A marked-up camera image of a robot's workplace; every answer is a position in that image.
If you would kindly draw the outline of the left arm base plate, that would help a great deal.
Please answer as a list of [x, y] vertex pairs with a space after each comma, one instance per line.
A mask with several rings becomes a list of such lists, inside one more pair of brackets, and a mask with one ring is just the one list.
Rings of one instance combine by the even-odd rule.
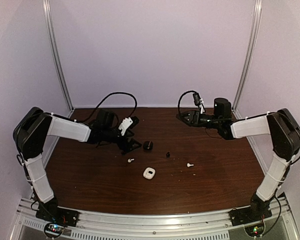
[[58, 223], [66, 227], [76, 227], [79, 218], [79, 212], [60, 207], [39, 206], [36, 218], [47, 222]]

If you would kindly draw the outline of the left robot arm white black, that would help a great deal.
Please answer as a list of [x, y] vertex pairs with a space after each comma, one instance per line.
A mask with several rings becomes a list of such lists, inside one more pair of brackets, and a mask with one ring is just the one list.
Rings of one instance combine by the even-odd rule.
[[49, 138], [95, 146], [114, 144], [125, 155], [142, 147], [134, 139], [132, 131], [138, 123], [139, 119], [133, 114], [119, 120], [117, 114], [104, 109], [98, 110], [94, 119], [78, 120], [46, 112], [36, 106], [31, 108], [13, 130], [12, 138], [16, 157], [32, 188], [38, 210], [51, 222], [62, 218], [44, 163], [44, 150]]

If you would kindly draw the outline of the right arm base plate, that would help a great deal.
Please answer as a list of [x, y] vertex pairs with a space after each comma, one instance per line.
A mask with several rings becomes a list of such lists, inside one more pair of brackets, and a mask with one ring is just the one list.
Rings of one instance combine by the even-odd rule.
[[250, 206], [244, 208], [233, 208], [228, 212], [232, 226], [245, 225], [262, 220], [262, 217], [270, 218], [272, 212], [266, 210], [262, 213], [253, 213]]

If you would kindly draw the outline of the black earbud charging case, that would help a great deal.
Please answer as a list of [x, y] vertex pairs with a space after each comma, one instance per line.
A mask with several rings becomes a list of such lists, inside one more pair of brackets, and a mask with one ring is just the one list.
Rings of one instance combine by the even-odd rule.
[[144, 151], [151, 151], [154, 147], [154, 143], [151, 140], [147, 140], [142, 145]]

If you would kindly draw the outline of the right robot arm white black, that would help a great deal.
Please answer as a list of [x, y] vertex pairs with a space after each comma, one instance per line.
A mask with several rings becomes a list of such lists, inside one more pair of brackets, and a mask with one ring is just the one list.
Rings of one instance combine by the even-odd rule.
[[287, 108], [268, 111], [241, 119], [233, 118], [231, 103], [222, 97], [213, 102], [212, 113], [207, 113], [203, 99], [193, 92], [196, 109], [182, 111], [177, 105], [176, 118], [189, 127], [216, 130], [224, 140], [267, 138], [271, 148], [269, 166], [264, 178], [250, 199], [246, 210], [249, 220], [258, 220], [285, 182], [292, 165], [300, 159], [300, 126]]

